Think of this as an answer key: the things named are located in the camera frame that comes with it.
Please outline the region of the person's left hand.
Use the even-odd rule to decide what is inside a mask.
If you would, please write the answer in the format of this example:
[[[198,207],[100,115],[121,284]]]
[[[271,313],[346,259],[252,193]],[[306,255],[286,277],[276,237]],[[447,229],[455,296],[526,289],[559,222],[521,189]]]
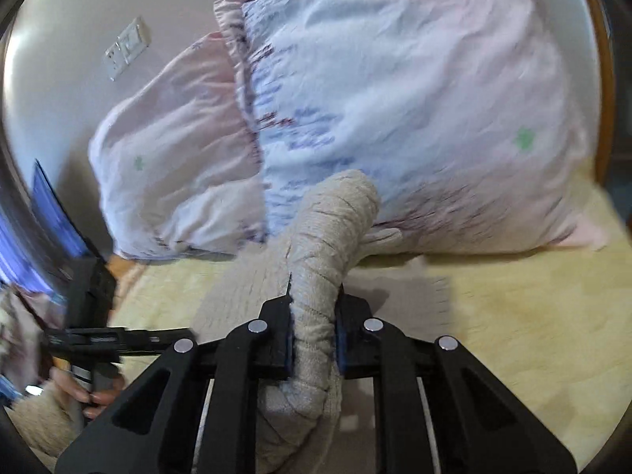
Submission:
[[[82,388],[66,370],[53,367],[49,372],[49,380],[53,387],[53,393],[57,403],[62,409],[69,411],[72,403],[84,405],[84,416],[89,419],[98,417],[110,404],[112,404],[125,389],[125,378],[119,370],[111,381],[111,388],[105,391],[86,391]]]

